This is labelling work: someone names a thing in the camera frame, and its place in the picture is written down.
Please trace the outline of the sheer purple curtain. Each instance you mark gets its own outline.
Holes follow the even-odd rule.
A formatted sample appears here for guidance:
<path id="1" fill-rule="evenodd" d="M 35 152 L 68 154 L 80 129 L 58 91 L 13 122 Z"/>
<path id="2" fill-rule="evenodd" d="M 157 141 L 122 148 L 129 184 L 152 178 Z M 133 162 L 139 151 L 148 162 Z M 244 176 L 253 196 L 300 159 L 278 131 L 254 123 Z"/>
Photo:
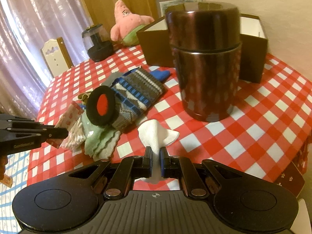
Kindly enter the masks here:
<path id="1" fill-rule="evenodd" d="M 62 37 L 77 65 L 87 26 L 81 0 L 1 0 L 1 112 L 35 118 L 53 78 L 41 48 Z"/>

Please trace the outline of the striped knitted sock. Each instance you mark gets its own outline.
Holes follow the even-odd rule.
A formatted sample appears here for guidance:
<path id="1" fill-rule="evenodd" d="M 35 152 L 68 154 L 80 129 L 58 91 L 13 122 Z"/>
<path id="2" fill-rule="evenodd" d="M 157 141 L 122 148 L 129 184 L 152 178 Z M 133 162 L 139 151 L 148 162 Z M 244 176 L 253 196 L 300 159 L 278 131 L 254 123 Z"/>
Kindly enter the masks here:
<path id="1" fill-rule="evenodd" d="M 133 69 L 114 80 L 114 129 L 123 132 L 165 93 L 164 85 L 143 68 Z"/>

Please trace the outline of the framed picture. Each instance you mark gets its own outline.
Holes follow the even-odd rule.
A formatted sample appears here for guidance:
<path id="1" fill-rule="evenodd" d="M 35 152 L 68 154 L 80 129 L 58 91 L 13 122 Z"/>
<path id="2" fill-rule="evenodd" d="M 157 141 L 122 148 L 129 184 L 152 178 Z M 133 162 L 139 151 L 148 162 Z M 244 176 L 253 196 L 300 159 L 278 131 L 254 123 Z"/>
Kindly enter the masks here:
<path id="1" fill-rule="evenodd" d="M 202 2 L 203 0 L 156 0 L 158 16 L 161 18 L 165 14 L 165 10 L 174 5 L 182 4 L 184 2 Z"/>

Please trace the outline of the brown cardboard box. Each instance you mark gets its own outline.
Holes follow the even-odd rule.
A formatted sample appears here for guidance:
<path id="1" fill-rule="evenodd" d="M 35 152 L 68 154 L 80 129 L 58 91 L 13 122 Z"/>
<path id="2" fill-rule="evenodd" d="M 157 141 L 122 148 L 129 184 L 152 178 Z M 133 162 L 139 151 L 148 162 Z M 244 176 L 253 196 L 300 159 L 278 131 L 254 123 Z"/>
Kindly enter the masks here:
<path id="1" fill-rule="evenodd" d="M 136 35 L 149 66 L 168 68 L 174 66 L 164 17 L 143 27 Z M 258 16 L 241 14 L 241 40 L 242 53 L 239 78 L 260 83 L 268 49 L 268 38 Z"/>

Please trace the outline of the pink starfish plush toy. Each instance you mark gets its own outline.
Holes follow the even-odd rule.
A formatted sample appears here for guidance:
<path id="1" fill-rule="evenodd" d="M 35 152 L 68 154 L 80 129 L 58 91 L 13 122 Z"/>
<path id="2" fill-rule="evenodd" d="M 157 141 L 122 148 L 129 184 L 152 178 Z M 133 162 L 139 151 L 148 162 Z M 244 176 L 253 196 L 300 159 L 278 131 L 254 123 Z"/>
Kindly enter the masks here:
<path id="1" fill-rule="evenodd" d="M 111 40 L 121 42 L 124 46 L 139 44 L 137 31 L 154 22 L 154 18 L 147 15 L 133 14 L 122 0 L 115 3 L 115 25 L 111 28 Z"/>

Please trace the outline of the black glass-domed grinder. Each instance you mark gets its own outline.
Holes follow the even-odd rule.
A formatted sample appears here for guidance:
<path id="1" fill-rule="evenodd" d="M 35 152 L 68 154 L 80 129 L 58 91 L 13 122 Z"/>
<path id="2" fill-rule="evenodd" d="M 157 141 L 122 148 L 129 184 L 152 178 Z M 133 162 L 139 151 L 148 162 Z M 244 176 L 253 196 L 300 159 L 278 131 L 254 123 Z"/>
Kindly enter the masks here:
<path id="1" fill-rule="evenodd" d="M 87 54 L 94 62 L 100 62 L 114 53 L 113 44 L 102 24 L 92 25 L 82 32 Z"/>

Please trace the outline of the light green cloth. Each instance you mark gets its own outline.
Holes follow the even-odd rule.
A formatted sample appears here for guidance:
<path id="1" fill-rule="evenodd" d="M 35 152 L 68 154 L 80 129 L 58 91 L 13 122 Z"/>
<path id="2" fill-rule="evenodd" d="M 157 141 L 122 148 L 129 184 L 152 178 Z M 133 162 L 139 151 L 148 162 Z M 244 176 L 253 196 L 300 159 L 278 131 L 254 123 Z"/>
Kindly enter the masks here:
<path id="1" fill-rule="evenodd" d="M 111 125 L 96 126 L 88 119 L 86 112 L 81 116 L 85 135 L 85 154 L 94 161 L 109 159 L 120 138 L 121 132 Z"/>

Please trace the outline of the pink patterned packet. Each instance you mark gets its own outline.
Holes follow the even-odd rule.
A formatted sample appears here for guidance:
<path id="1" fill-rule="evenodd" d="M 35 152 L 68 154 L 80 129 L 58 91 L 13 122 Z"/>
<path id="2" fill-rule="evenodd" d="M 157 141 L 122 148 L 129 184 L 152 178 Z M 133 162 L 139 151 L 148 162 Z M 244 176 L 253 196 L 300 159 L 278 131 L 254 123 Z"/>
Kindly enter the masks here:
<path id="1" fill-rule="evenodd" d="M 83 112 L 84 110 L 75 101 L 72 101 L 55 126 L 56 128 L 66 128 L 68 136 L 65 139 L 48 139 L 47 143 L 55 148 L 66 148 L 71 139 L 71 129 L 74 127 L 75 123 L 77 123 Z"/>

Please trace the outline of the black red round pad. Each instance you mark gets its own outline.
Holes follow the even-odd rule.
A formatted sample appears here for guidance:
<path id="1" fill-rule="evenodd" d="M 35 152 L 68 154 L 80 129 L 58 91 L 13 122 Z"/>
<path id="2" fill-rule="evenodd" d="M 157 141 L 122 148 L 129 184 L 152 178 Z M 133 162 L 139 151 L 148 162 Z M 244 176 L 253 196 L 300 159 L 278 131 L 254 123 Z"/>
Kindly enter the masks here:
<path id="1" fill-rule="evenodd" d="M 86 104 L 86 115 L 96 126 L 104 126 L 113 118 L 115 112 L 114 91 L 108 86 L 99 86 L 94 89 Z"/>

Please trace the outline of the dark brown metal canister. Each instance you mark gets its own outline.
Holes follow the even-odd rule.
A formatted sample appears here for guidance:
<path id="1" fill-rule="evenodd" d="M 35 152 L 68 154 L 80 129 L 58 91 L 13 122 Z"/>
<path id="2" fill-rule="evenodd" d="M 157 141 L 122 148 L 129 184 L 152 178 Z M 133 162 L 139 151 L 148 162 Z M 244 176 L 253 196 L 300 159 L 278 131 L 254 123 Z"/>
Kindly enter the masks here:
<path id="1" fill-rule="evenodd" d="M 166 9 L 166 24 L 184 110 L 205 122 L 228 117 L 241 64 L 240 12 L 224 2 Z"/>

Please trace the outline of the red white checkered tablecloth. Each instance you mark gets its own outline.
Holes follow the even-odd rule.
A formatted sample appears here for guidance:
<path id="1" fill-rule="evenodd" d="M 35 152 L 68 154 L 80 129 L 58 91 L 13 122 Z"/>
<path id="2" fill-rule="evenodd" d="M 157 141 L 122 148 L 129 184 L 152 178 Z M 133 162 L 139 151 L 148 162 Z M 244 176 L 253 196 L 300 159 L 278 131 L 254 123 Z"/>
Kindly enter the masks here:
<path id="1" fill-rule="evenodd" d="M 98 87 L 112 72 L 148 66 L 140 47 L 119 49 L 102 62 L 87 60 L 54 78 L 48 87 L 38 121 L 56 124 L 82 92 Z M 199 163 L 213 159 L 232 168 L 273 182 L 311 137 L 311 82 L 284 62 L 268 54 L 262 81 L 240 81 L 231 115 L 204 123 L 183 109 L 174 69 L 165 82 L 162 98 L 141 118 L 156 119 L 179 132 L 168 147 Z"/>

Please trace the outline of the blue white checkered cloth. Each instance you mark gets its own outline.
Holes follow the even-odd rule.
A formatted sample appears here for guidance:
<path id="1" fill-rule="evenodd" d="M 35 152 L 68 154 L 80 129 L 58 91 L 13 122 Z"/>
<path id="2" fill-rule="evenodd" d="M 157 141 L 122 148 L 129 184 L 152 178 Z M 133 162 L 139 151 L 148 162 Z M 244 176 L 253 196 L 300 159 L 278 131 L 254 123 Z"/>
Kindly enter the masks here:
<path id="1" fill-rule="evenodd" d="M 21 227 L 14 216 L 12 202 L 16 194 L 27 186 L 30 151 L 8 155 L 5 174 L 12 178 L 12 186 L 1 183 L 1 233 L 19 233 Z"/>

